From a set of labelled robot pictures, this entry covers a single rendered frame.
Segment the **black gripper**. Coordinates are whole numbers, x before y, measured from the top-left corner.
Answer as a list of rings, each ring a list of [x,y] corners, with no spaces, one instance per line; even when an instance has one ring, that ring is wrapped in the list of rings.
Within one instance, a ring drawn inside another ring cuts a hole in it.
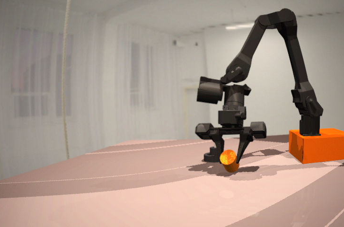
[[[236,106],[244,106],[240,102],[230,101],[226,102],[224,106],[228,106],[228,110],[235,110]],[[266,138],[266,125],[264,122],[251,122],[250,127],[243,127],[243,125],[224,123],[222,127],[214,127],[211,123],[199,123],[196,126],[195,134],[197,134],[203,140],[212,140],[215,142],[218,152],[219,163],[221,154],[224,151],[223,135],[236,135],[240,134],[240,141],[238,146],[238,153],[236,163],[238,164],[245,149],[250,142],[253,142],[253,136],[256,139]]]

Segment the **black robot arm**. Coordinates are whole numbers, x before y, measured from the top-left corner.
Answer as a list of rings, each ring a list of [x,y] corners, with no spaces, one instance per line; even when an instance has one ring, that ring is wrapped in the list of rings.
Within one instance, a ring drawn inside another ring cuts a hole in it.
[[[200,77],[196,101],[217,104],[218,101],[222,101],[225,92],[224,104],[235,101],[244,105],[244,96],[249,95],[251,88],[246,84],[230,86],[226,84],[238,83],[248,77],[253,55],[265,30],[276,28],[285,41],[295,79],[295,89],[292,89],[291,93],[293,103],[301,114],[300,135],[321,136],[320,116],[323,114],[323,108],[317,102],[315,91],[308,80],[297,38],[296,16],[290,9],[284,8],[281,11],[258,16],[242,49],[227,67],[226,74],[220,80]],[[245,106],[236,106],[235,110],[228,110],[228,106],[224,107],[223,110],[218,111],[218,124],[240,122],[238,125],[243,125],[243,120],[247,117]]]

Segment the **orange knob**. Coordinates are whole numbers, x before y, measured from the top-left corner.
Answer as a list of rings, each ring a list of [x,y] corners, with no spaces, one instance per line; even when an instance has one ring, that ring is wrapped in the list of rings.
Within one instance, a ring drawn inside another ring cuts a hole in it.
[[[220,157],[220,161],[229,173],[233,173],[239,168],[239,163],[236,163],[236,159],[237,156],[233,150],[225,150]]]

